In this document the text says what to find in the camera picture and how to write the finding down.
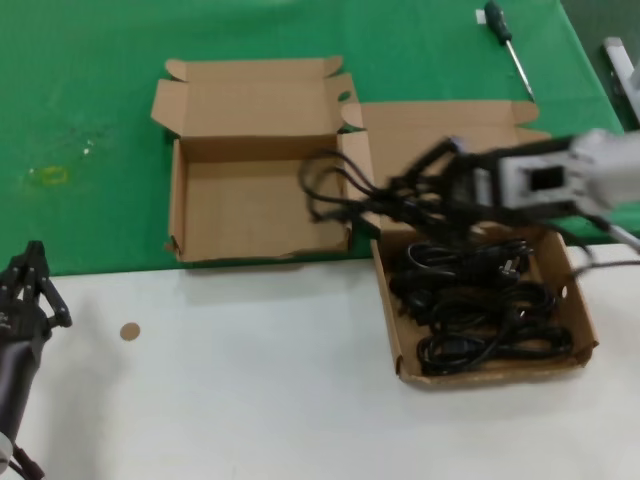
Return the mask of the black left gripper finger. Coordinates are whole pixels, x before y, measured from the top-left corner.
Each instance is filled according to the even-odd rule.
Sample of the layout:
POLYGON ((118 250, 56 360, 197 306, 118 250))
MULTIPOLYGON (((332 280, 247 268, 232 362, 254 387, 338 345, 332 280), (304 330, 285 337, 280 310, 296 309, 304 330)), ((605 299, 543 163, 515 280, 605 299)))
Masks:
POLYGON ((10 259, 7 267, 1 272, 1 303, 15 299, 27 284, 27 277, 35 270, 35 254, 36 242, 29 241, 21 254, 10 259))
POLYGON ((33 241, 32 267, 36 277, 34 290, 42 295, 52 309, 52 314, 48 317, 51 328, 72 326, 72 319, 69 309, 62 299, 62 296, 50 279, 50 270, 46 258, 45 247, 41 241, 33 241))

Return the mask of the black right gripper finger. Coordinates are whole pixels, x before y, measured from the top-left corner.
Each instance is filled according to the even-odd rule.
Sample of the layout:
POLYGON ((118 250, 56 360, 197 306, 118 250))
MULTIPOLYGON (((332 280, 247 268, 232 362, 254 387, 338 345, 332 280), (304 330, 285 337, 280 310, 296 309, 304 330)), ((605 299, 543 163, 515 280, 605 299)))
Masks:
POLYGON ((434 192, 418 195, 411 191, 383 192, 385 215, 399 223, 444 223, 463 219, 450 196, 434 192))
POLYGON ((424 193, 437 184, 440 172, 459 155, 464 153, 460 141, 446 137, 419 156, 400 175, 393 178, 395 191, 424 193))

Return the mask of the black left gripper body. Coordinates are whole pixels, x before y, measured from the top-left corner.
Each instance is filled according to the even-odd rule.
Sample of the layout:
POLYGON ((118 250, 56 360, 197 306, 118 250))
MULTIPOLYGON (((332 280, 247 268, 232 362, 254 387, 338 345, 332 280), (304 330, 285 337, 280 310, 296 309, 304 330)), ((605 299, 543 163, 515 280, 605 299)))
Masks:
POLYGON ((37 304, 13 301, 1 308, 1 432, 18 433, 50 338, 48 319, 37 304))

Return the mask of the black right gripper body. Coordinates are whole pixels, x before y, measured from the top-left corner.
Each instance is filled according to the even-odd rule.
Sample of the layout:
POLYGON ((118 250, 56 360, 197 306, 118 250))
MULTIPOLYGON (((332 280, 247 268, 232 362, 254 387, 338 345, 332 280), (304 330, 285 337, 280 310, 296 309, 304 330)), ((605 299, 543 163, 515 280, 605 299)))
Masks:
POLYGON ((502 207, 499 163, 502 149, 462 152, 447 166, 449 210, 499 210, 502 207))

